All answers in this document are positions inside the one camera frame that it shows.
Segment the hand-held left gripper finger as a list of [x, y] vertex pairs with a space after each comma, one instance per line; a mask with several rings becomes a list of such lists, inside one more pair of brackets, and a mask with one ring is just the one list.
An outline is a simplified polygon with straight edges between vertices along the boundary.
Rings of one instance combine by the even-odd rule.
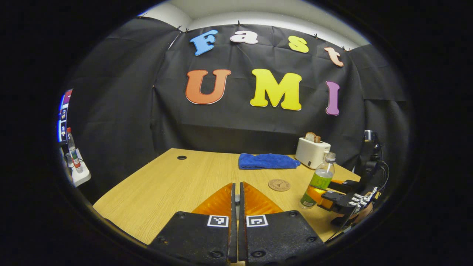
[[299, 211], [283, 211], [252, 185], [240, 183], [240, 261], [247, 265], [299, 265], [325, 247]]
[[192, 212], [176, 212], [149, 244], [193, 265], [229, 265], [238, 259], [235, 184], [218, 189]]

